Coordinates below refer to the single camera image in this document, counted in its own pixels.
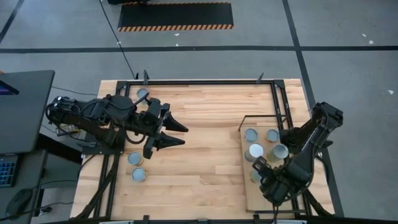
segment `wooden table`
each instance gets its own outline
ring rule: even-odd
[[[115,94],[116,82],[102,81],[98,97]],[[301,126],[309,119],[302,84],[299,79],[284,82],[294,126]],[[133,101],[137,100],[139,88],[134,86],[130,90]],[[270,88],[265,85],[150,85],[145,88],[150,90],[151,97],[170,103],[174,118],[188,127],[189,132],[167,132],[184,139],[186,144],[154,152],[152,159],[145,160],[141,166],[148,173],[142,183],[131,180],[135,167],[127,162],[129,153],[142,153],[142,144],[126,142],[119,161],[112,220],[142,220],[143,215],[150,215],[151,220],[251,219],[252,213],[246,212],[238,126],[244,115],[275,114]],[[96,192],[102,160],[103,156],[96,156],[81,171],[71,217],[78,215]],[[323,165],[318,161],[310,190],[324,208],[333,213]],[[102,215],[107,192],[104,195]],[[293,218],[293,214],[278,217]],[[262,214],[261,218],[272,218],[272,214]]]

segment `concrete floor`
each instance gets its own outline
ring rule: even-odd
[[[0,30],[17,2],[0,0]],[[294,45],[282,0],[230,2],[232,30],[117,35],[123,47]],[[289,0],[289,4],[301,46],[398,45],[398,1]],[[120,6],[105,2],[104,6],[117,28]],[[0,70],[55,70],[54,86],[85,93],[96,93],[100,80],[131,79],[120,52],[5,53],[5,49],[82,47],[118,47],[97,0],[25,0],[4,38],[0,35]],[[146,69],[151,79],[257,78],[262,72],[264,78],[306,78],[294,51],[127,52],[126,57],[134,72]],[[344,215],[398,220],[398,52],[306,51],[303,58],[315,99],[344,111],[345,123],[331,135],[335,144],[329,148]],[[91,98],[53,89],[50,100],[57,95]],[[43,124],[54,130],[46,121]],[[56,138],[44,128],[41,131]],[[69,139],[59,140],[73,144]],[[49,170],[68,169],[70,173],[63,178],[76,178],[78,166],[56,157],[50,161],[54,169]],[[60,177],[55,173],[48,176],[49,180],[56,178]],[[73,184],[66,186],[46,190],[43,204],[69,202],[74,188]],[[54,207],[47,217],[34,218],[32,223],[66,220],[70,208]]]

